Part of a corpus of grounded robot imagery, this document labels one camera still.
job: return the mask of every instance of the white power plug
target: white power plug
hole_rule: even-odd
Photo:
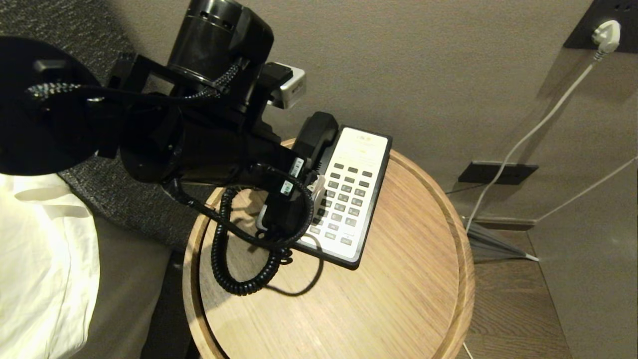
[[[616,20],[603,22],[594,31],[591,39],[598,45],[598,52],[602,56],[616,51],[620,44],[620,23]]]

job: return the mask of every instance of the beige wall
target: beige wall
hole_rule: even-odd
[[[571,354],[638,356],[636,163],[530,231]]]
[[[188,0],[110,0],[139,51],[165,63]],[[271,60],[309,92],[265,119],[292,137],[321,110],[394,136],[444,190],[472,160],[502,160],[593,55],[561,45],[590,0],[245,0],[273,28]],[[540,169],[493,188],[481,217],[535,219],[635,156],[638,56],[613,54],[521,153]],[[467,215],[477,190],[452,195]]]

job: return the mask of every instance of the wall plate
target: wall plate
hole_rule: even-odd
[[[608,20],[620,23],[620,46],[616,52],[638,54],[638,0],[594,0],[563,46],[598,49],[591,41],[591,35]]]
[[[472,162],[459,176],[459,182],[490,183],[496,176],[501,163]],[[537,165],[507,164],[496,181],[497,185],[520,185],[538,169]]]

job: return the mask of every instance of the white cord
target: white cord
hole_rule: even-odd
[[[468,354],[470,359],[474,359],[474,357],[472,356],[472,353],[470,353],[470,350],[468,349],[468,346],[465,344],[465,342],[463,342],[463,348],[465,349],[465,353]]]
[[[541,127],[543,127],[544,124],[546,124],[549,119],[552,118],[552,116],[556,113],[556,111],[558,111],[558,109],[563,105],[563,102],[565,102],[565,100],[567,100],[567,98],[569,97],[569,95],[572,94],[572,92],[574,92],[574,90],[576,89],[576,87],[581,83],[581,81],[587,76],[587,74],[589,74],[589,72],[591,71],[591,69],[594,68],[594,66],[599,62],[600,60],[596,60],[594,62],[592,62],[589,66],[587,66],[587,68],[585,69],[585,71],[582,72],[582,74],[578,77],[578,79],[576,79],[576,81],[574,81],[574,83],[567,89],[567,91],[565,92],[565,94],[560,98],[560,100],[558,100],[558,102],[556,102],[556,105],[554,105],[554,108],[549,111],[549,114],[547,114],[547,116],[545,116],[545,118],[539,122],[534,128],[531,129],[531,131],[529,131],[516,145],[514,145],[514,147],[510,150],[510,153],[507,154],[507,156],[505,156],[505,159],[503,160],[503,163],[501,164],[501,167],[498,169],[498,172],[496,173],[496,176],[494,177],[494,179],[492,179],[492,182],[490,182],[484,189],[483,192],[481,192],[480,196],[478,197],[478,201],[477,203],[474,205],[474,209],[472,210],[472,214],[470,215],[469,219],[468,219],[468,223],[467,226],[465,227],[465,233],[467,233],[470,230],[470,225],[472,224],[472,220],[474,219],[474,216],[477,213],[477,210],[480,206],[481,201],[483,201],[483,196],[485,196],[485,193],[487,193],[487,191],[489,190],[490,187],[492,187],[493,184],[496,183],[496,181],[498,181],[498,178],[501,176],[501,174],[503,173],[503,170],[505,168],[505,166],[507,165],[507,161],[510,159],[510,157],[514,154],[514,151],[516,151],[518,149],[518,147],[520,145],[522,145],[525,141],[527,141],[533,134],[536,133],[536,131],[538,131]]]

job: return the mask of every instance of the wooden tabletop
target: wooden tabletop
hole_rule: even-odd
[[[208,203],[217,207],[220,195]],[[231,219],[254,230],[264,199],[241,192]],[[441,188],[395,151],[355,271],[295,250],[269,287],[232,296],[211,270],[215,226],[198,217],[184,259],[186,315],[204,358],[454,358],[463,344],[474,304],[470,245]],[[235,278],[252,277],[266,255],[230,236]]]

